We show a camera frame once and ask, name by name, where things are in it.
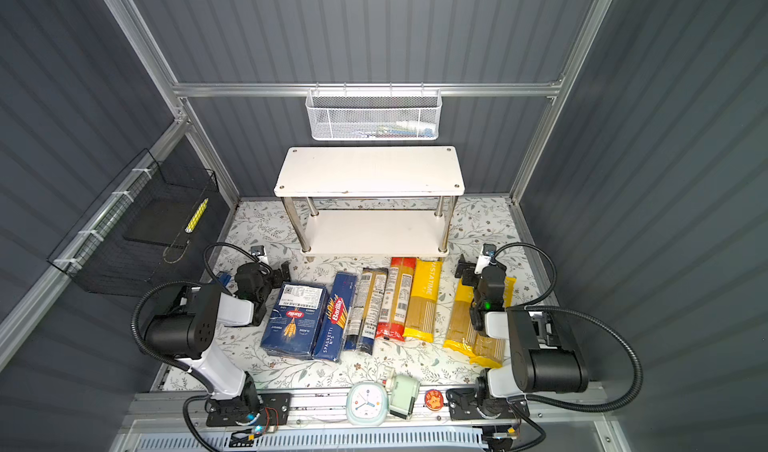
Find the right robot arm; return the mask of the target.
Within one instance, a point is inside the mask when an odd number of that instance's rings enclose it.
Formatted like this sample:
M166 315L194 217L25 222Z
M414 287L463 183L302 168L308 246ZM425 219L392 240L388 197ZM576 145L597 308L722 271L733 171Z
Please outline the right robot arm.
M589 375L572 329L552 312L512 308L514 286L505 266L483 255L458 261L458 323L444 345L465 347L483 367L476 380L480 402L533 392L577 393Z

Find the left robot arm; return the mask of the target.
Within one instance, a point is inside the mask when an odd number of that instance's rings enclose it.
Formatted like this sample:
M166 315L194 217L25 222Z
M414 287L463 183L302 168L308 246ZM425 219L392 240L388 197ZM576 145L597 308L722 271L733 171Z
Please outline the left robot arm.
M254 401L252 378L216 345L216 327L261 325L270 293L289 280L287 261L274 269L258 259L238 267L233 294L219 280L161 284L140 298L131 333L144 354L191 375L210 399Z

